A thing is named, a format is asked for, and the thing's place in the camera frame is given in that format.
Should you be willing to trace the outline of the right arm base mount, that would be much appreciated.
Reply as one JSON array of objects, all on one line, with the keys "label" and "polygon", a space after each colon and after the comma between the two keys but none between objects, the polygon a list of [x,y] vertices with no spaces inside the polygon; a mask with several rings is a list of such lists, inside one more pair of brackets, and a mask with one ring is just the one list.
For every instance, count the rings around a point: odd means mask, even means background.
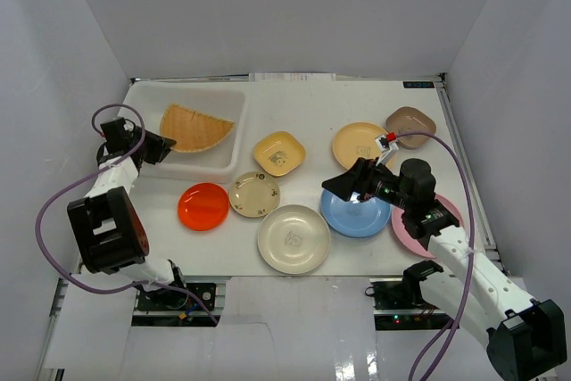
[{"label": "right arm base mount", "polygon": [[377,332],[438,330],[450,319],[433,305],[414,302],[400,280],[372,282],[364,294],[372,299]]}]

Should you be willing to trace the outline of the blue round plate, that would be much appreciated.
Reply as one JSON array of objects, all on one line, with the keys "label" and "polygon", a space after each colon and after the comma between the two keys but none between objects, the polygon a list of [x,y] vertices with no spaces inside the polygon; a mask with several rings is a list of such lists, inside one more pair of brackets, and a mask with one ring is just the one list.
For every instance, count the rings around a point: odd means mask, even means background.
[{"label": "blue round plate", "polygon": [[322,191],[319,205],[327,224],[336,232],[352,238],[379,233],[392,214],[392,206],[378,198],[360,202],[353,194],[349,201],[344,201],[327,190]]}]

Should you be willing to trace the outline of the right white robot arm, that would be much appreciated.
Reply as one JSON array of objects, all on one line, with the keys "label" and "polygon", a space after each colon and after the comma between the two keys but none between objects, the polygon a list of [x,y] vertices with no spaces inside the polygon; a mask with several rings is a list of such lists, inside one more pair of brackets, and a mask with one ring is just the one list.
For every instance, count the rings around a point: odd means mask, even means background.
[{"label": "right white robot arm", "polygon": [[344,201],[375,197],[402,210],[407,233],[434,256],[404,271],[404,301],[416,309],[431,303],[457,320],[502,379],[531,380],[565,363],[563,311],[552,300],[535,299],[474,251],[459,219],[436,197],[435,184],[420,159],[408,159],[394,175],[360,158],[322,186]]}]

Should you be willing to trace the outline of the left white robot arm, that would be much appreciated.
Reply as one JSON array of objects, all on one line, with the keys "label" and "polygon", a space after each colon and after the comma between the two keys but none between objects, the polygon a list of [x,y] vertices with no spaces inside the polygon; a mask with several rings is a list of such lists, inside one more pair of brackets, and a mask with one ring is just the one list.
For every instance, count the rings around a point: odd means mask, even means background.
[{"label": "left white robot arm", "polygon": [[180,308],[188,286],[174,262],[150,256],[147,234],[129,198],[142,166],[162,162],[176,142],[123,117],[103,123],[101,130],[99,175],[90,191],[67,207],[82,261],[93,274],[121,274],[146,292],[158,289],[161,302]]}]

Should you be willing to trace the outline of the cream round plate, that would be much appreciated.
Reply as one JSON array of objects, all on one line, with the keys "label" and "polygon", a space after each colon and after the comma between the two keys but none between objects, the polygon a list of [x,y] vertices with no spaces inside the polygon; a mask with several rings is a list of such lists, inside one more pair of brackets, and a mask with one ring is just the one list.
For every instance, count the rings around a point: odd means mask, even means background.
[{"label": "cream round plate", "polygon": [[262,259],[289,276],[311,273],[327,258],[331,232],[320,214],[300,204],[272,211],[261,222],[257,245]]}]

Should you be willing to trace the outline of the woven fan-shaped basket plate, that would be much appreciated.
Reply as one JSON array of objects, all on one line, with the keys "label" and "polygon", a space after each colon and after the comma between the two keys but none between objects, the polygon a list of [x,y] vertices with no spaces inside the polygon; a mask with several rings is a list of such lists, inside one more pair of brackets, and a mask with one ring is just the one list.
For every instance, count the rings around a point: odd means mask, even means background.
[{"label": "woven fan-shaped basket plate", "polygon": [[200,153],[218,145],[234,127],[233,121],[171,104],[162,116],[160,134],[176,141],[175,152]]}]

